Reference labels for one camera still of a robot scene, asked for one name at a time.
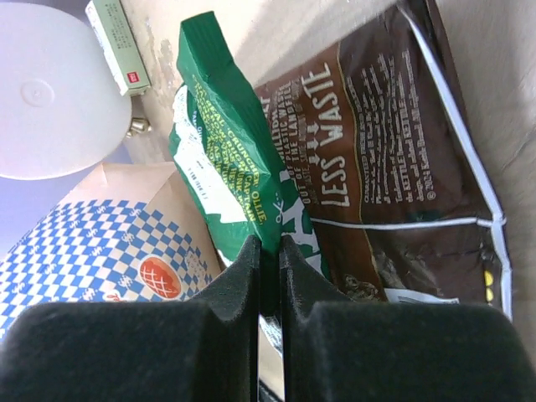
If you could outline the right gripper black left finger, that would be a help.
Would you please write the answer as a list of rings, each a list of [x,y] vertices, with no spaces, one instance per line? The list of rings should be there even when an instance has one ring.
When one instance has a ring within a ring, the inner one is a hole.
[[[49,302],[1,345],[4,401],[255,401],[260,241],[188,301]]]

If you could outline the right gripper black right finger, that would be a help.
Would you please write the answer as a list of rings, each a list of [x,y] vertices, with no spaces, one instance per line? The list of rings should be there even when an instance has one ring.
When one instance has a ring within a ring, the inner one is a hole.
[[[286,400],[534,400],[534,368],[498,310],[352,301],[290,236],[279,265]]]

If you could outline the blue checkered paper bag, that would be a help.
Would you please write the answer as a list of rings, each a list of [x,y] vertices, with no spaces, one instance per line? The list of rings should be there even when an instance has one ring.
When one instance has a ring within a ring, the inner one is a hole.
[[[221,272],[174,164],[96,167],[1,263],[1,329],[44,302],[186,301]]]

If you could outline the green snack bag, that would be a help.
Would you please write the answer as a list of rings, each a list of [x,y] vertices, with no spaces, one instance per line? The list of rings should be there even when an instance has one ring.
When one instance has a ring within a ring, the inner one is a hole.
[[[265,279],[276,282],[288,235],[313,269],[325,271],[309,214],[214,13],[181,22],[177,67],[183,83],[173,101],[170,152],[223,264],[234,263],[254,235]]]

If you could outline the brown kettle chips bag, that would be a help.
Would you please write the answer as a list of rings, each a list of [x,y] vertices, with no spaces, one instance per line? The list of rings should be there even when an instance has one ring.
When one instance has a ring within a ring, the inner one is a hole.
[[[342,293],[512,315],[506,218],[435,2],[399,1],[255,91]]]

